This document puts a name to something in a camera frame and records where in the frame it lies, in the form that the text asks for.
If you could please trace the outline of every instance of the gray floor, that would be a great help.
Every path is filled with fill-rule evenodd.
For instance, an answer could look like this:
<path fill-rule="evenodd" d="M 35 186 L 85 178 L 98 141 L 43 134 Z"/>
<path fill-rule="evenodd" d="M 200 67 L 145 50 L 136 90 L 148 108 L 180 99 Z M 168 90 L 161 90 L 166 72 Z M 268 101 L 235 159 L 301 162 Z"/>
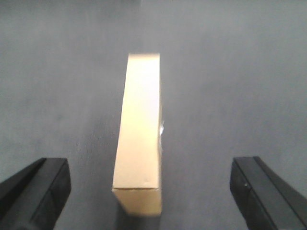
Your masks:
<path fill-rule="evenodd" d="M 56 230 L 246 230 L 234 156 L 259 155 L 307 196 L 307 2 L 3 0 L 0 180 L 67 157 Z M 161 54 L 161 218 L 111 194 L 128 53 Z"/>

